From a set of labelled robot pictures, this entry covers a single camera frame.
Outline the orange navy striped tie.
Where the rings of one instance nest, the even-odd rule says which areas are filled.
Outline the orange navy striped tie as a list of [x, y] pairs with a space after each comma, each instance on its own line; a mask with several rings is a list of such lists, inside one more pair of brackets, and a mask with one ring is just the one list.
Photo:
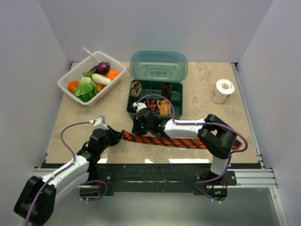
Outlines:
[[200, 140], [194, 138], [156, 138], [137, 136], [125, 130], [122, 130], [121, 134], [123, 135], [123, 139], [129, 142], [178, 148], [206, 149], [206, 146]]

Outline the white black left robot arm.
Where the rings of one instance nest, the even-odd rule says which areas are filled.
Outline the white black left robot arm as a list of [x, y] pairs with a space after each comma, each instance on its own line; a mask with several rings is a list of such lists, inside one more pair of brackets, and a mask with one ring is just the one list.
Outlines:
[[14, 212], [25, 219], [25, 225], [42, 226], [51, 217], [55, 205], [80, 185], [101, 184], [103, 193], [95, 200], [103, 198], [108, 184], [97, 179], [96, 165], [101, 153], [117, 145], [122, 136], [111, 127], [93, 130], [89, 141], [68, 163], [43, 177], [32, 176], [27, 180]]

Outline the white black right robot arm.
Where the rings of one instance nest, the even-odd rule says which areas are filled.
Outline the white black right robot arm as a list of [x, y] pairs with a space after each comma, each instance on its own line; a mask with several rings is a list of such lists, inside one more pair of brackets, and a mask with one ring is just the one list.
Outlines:
[[236, 141], [234, 130], [213, 114], [196, 121], [163, 119], [144, 108], [133, 118], [132, 133], [138, 136], [151, 133], [159, 141], [168, 139], [171, 144], [196, 145], [192, 139], [200, 141], [213, 156], [210, 168], [210, 181], [220, 185], [226, 180], [225, 170], [229, 164], [230, 152]]

